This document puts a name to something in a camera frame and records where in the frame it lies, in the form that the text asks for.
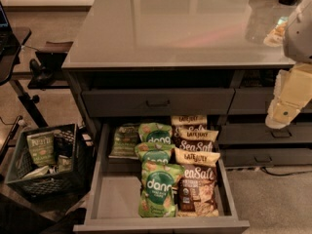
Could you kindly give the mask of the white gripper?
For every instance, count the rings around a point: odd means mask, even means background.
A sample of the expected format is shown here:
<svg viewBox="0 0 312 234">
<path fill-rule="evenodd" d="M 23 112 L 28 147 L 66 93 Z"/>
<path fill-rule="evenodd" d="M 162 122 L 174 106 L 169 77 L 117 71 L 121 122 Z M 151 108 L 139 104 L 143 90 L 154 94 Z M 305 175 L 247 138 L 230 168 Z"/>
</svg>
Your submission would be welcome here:
<svg viewBox="0 0 312 234">
<path fill-rule="evenodd" d="M 297 63 L 289 71 L 280 70 L 276 104 L 267 111 L 265 125 L 285 128 L 312 98 L 312 65 Z"/>
</svg>

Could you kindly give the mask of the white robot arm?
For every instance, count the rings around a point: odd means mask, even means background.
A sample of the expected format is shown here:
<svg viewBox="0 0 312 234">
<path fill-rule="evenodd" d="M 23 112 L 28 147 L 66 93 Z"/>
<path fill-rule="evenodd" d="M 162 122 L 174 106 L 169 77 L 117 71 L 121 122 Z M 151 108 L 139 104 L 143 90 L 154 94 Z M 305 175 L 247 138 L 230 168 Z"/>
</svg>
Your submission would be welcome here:
<svg viewBox="0 0 312 234">
<path fill-rule="evenodd" d="M 295 61 L 289 70 L 280 70 L 275 80 L 273 99 L 267 110 L 265 124 L 282 129 L 312 99 L 312 0 L 301 0 L 285 23 L 266 37 L 266 45 L 279 39 L 284 55 Z"/>
</svg>

